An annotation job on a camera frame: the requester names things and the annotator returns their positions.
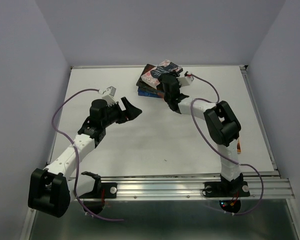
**gray wall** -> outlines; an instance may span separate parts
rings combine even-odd
[[[248,68],[275,161],[300,210],[300,0],[287,0]]]
[[[284,0],[36,0],[72,66],[248,64]]]
[[[0,0],[0,240],[19,239],[70,68],[34,0]]]

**wall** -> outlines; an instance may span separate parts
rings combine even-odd
[[[33,0],[0,0],[0,240],[19,239],[70,68]]]
[[[248,74],[275,161],[300,210],[300,0],[287,0]]]
[[[72,66],[247,64],[284,0],[36,0]]]

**cable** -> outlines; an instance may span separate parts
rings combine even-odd
[[[198,76],[196,76],[196,75],[194,75],[194,74],[192,74],[192,76],[195,77],[196,79],[199,79],[199,80],[202,81],[202,82],[205,82],[206,84],[209,84],[209,85],[213,88],[213,90],[215,91],[216,96],[217,96],[217,101],[216,101],[215,103],[217,104],[218,102],[220,102],[220,96],[219,96],[218,90],[215,88],[215,86],[214,86],[211,82],[209,82],[209,81],[207,81],[207,80],[204,80],[203,78],[198,77]]]
[[[197,76],[195,76],[195,75],[193,75],[193,76],[194,76],[195,78],[197,78],[197,79],[199,79],[199,80],[201,80],[201,81],[203,81],[203,82],[209,84],[209,85],[214,89],[214,91],[215,91],[216,94],[217,94],[217,99],[218,99],[218,100],[217,100],[217,103],[218,103],[218,102],[220,101],[220,96],[219,96],[219,93],[218,93],[217,89],[216,89],[210,82],[208,82],[207,80],[204,80],[204,79],[202,79],[202,78],[199,78],[199,77],[197,77]],[[259,178],[260,178],[260,182],[261,182],[261,194],[260,194],[260,198],[259,198],[258,202],[256,203],[256,205],[255,205],[254,207],[252,207],[251,209],[247,210],[247,211],[235,213],[234,215],[242,216],[242,215],[251,213],[254,209],[256,209],[256,208],[259,206],[259,204],[260,204],[260,202],[262,201],[262,198],[263,198],[263,196],[264,196],[265,186],[264,186],[264,181],[263,181],[263,179],[262,179],[262,177],[261,177],[261,174],[258,172],[258,170],[257,170],[254,166],[252,166],[252,165],[250,165],[250,164],[246,164],[246,163],[239,164],[239,162],[237,162],[237,161],[235,161],[235,160],[232,160],[231,158],[229,158],[229,157],[223,155],[223,154],[220,153],[217,149],[215,149],[214,146],[211,145],[211,143],[208,141],[208,139],[206,138],[206,136],[204,135],[204,133],[201,131],[201,129],[200,129],[200,127],[199,127],[199,125],[198,125],[198,123],[197,123],[197,121],[196,121],[196,118],[195,118],[195,114],[194,114],[194,103],[195,103],[195,101],[198,101],[198,100],[204,101],[204,102],[208,102],[208,103],[211,103],[211,101],[208,101],[208,100],[206,100],[206,99],[204,99],[204,98],[195,98],[195,99],[192,100],[191,105],[190,105],[191,117],[192,117],[192,120],[193,120],[193,122],[194,122],[194,125],[195,125],[196,129],[199,131],[199,133],[200,133],[200,135],[202,136],[202,138],[204,139],[204,141],[206,142],[206,144],[208,144],[208,146],[209,146],[216,154],[218,154],[220,157],[222,157],[222,158],[228,160],[229,162],[231,162],[231,163],[233,163],[233,164],[236,164],[236,165],[239,165],[239,166],[247,166],[247,167],[252,168],[252,169],[256,172],[256,174],[259,176]],[[215,209],[215,208],[213,208],[213,207],[209,207],[209,208],[210,208],[210,209],[214,209],[214,210],[216,210],[216,211],[220,211],[219,209]]]
[[[121,222],[121,221],[124,221],[124,219],[111,219],[111,218],[105,218],[105,217],[102,217],[102,216],[99,216],[95,213],[93,213],[92,211],[89,210],[89,208],[87,208],[85,206],[85,204],[81,201],[81,199],[79,198],[79,196],[77,195],[77,184],[78,184],[78,179],[79,179],[79,165],[80,165],[80,160],[79,160],[79,153],[78,153],[78,149],[77,147],[75,146],[75,142],[71,139],[71,137],[66,134],[65,132],[63,131],[60,131],[57,126],[55,125],[55,118],[58,114],[58,112],[62,109],[62,107],[67,103],[69,102],[71,99],[73,99],[75,96],[83,93],[83,92],[88,92],[88,91],[96,91],[96,92],[99,92],[98,89],[94,89],[94,88],[87,88],[87,89],[83,89],[81,91],[78,91],[77,93],[73,94],[71,97],[69,97],[66,101],[64,101],[64,103],[62,103],[58,108],[57,110],[55,111],[55,113],[53,114],[52,116],[52,119],[51,119],[51,125],[53,127],[53,129],[59,133],[59,134],[62,134],[63,136],[65,136],[69,142],[71,143],[71,145],[73,146],[74,148],[74,152],[75,152],[75,161],[76,161],[76,172],[75,172],[75,180],[74,180],[74,189],[73,189],[73,192],[74,192],[74,195],[77,199],[77,201],[79,202],[79,204],[84,208],[84,210],[86,210],[90,215],[92,215],[93,217],[96,217],[98,219],[101,219],[101,220],[105,220],[105,221],[109,221],[109,222]]]

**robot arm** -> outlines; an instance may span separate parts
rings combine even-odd
[[[180,77],[176,73],[162,74],[159,78],[163,86],[164,100],[170,109],[179,114],[191,115],[191,104],[193,98],[180,92],[180,88],[189,86],[194,77],[190,72],[186,72]],[[234,112],[226,101],[210,103],[205,101],[195,101],[193,103],[193,114],[195,117],[206,122],[209,135],[217,144],[217,150],[222,155],[238,163],[237,144],[241,125]],[[238,193],[240,197],[248,197],[250,193],[243,192],[242,186],[247,185],[243,179],[243,174],[239,164],[228,161],[220,157],[221,160],[221,182],[205,183],[210,190],[206,190],[205,197],[232,197]]]
[[[84,121],[74,138],[74,145],[81,162],[86,155],[93,151],[106,135],[106,128],[113,123],[123,124],[139,116],[142,111],[134,107],[128,100],[121,98],[125,110],[114,100],[116,89],[107,88],[102,99],[91,103],[89,116]],[[28,206],[44,213],[61,217],[75,199],[74,181],[68,182],[77,167],[74,146],[70,145],[53,163],[43,170],[37,168],[31,175],[28,196]],[[98,191],[101,178],[90,172],[81,173],[78,182],[78,196]]]

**white table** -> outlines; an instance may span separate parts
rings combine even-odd
[[[66,99],[82,89],[114,86],[115,98],[122,109],[120,98],[127,97],[143,111],[133,121],[108,127],[100,145],[80,164],[80,172],[90,171],[103,177],[220,173],[220,157],[204,142],[191,116],[172,112],[163,99],[138,96],[136,82],[142,70],[142,67],[72,70]],[[196,66],[184,70],[210,81],[218,89],[221,100],[230,104],[242,126],[239,161],[255,166],[260,172],[273,171],[239,66]],[[199,80],[181,92],[192,98],[217,99],[213,89]],[[89,115],[91,102],[98,98],[96,92],[84,92],[70,101],[62,110],[59,129],[74,138]],[[198,123],[213,143],[206,123],[200,119]],[[58,134],[52,161],[68,145],[68,140]],[[248,167],[241,169],[252,172]]]

